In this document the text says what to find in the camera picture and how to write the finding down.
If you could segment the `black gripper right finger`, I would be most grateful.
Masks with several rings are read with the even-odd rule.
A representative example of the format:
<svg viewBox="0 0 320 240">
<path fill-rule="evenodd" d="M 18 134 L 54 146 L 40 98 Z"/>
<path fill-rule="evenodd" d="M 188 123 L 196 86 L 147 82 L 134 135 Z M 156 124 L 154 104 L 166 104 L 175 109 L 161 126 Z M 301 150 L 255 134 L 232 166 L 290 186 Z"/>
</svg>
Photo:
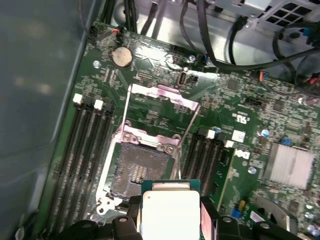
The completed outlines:
<svg viewBox="0 0 320 240">
<path fill-rule="evenodd" d="M 299 240 L 296 234 L 268 222 L 258 221 L 252 228 L 230 216 L 219 215 L 208 196 L 200 198 L 200 229 L 205 240 Z"/>
</svg>

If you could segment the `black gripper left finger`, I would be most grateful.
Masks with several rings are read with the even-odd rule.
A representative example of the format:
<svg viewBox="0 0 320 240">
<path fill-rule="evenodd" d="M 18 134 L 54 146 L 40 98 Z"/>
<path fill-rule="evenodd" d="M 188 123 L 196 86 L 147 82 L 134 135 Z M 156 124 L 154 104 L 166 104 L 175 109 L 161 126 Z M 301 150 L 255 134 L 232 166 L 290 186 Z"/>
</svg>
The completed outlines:
<svg viewBox="0 0 320 240">
<path fill-rule="evenodd" d="M 128 212 L 115 217 L 111 223 L 99 224 L 92 220 L 81 220 L 67 228 L 68 240 L 141 240 L 137 230 L 141 196 L 129 199 Z"/>
</svg>

